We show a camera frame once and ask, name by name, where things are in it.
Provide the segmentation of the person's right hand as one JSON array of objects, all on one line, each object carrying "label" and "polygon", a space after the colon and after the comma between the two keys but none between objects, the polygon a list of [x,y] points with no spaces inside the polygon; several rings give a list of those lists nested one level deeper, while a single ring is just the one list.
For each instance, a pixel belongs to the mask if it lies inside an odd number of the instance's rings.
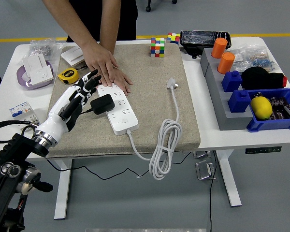
[{"label": "person's right hand", "polygon": [[98,70],[101,83],[111,86],[115,80],[114,67],[118,67],[116,59],[110,51],[97,42],[89,42],[81,46],[86,65],[92,70]]}]

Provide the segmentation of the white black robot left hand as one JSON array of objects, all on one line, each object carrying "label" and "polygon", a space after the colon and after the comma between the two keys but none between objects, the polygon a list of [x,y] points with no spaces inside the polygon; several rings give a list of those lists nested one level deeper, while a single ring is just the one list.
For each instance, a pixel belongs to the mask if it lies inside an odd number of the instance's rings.
[{"label": "white black robot left hand", "polygon": [[96,91],[101,76],[89,72],[68,87],[51,108],[47,120],[35,130],[33,140],[46,148],[55,147],[63,134],[72,130],[89,98]]}]

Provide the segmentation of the person's left hand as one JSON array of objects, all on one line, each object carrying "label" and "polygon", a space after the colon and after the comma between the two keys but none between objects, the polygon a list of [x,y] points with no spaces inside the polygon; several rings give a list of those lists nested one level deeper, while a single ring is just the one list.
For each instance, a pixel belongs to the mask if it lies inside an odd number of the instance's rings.
[{"label": "person's left hand", "polygon": [[130,86],[133,83],[129,77],[119,68],[113,67],[111,74],[109,74],[107,70],[102,71],[100,68],[98,68],[98,75],[101,75],[100,83],[103,86],[111,87],[112,84],[116,84],[126,96],[131,93]]}]

